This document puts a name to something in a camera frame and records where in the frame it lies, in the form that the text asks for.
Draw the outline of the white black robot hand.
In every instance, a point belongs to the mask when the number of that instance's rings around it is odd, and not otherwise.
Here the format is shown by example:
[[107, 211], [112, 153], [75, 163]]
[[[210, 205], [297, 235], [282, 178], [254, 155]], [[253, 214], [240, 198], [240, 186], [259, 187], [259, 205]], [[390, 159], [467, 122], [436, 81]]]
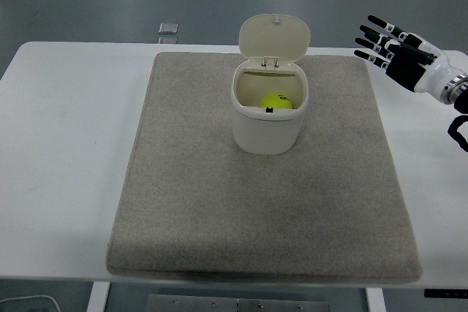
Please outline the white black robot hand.
[[355, 50], [355, 56], [379, 67], [408, 91], [428, 93], [457, 110], [467, 106], [467, 73], [455, 68], [446, 53], [376, 16], [368, 16], [368, 21], [381, 30], [361, 26], [363, 37], [355, 41], [370, 51]]

